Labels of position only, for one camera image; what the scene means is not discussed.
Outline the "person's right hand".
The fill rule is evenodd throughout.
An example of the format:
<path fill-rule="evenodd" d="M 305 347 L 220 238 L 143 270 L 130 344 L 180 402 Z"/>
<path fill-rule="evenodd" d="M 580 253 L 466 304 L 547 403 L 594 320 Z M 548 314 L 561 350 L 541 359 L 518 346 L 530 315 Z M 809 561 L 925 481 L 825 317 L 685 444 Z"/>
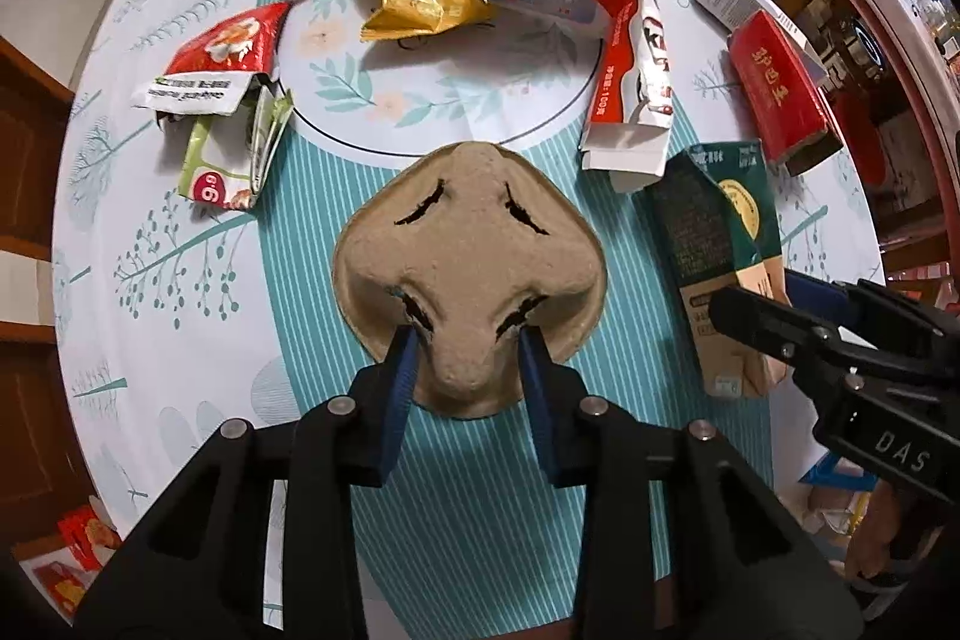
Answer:
<path fill-rule="evenodd" d="M 878 481 L 867 502 L 866 515 L 854 530 L 844 557 L 844 578 L 871 580 L 881 573 L 893 573 L 896 562 L 923 560 L 940 536 L 940 528 L 929 528 L 908 552 L 893 552 L 893 541 L 900 534 L 903 502 L 895 487 Z"/>

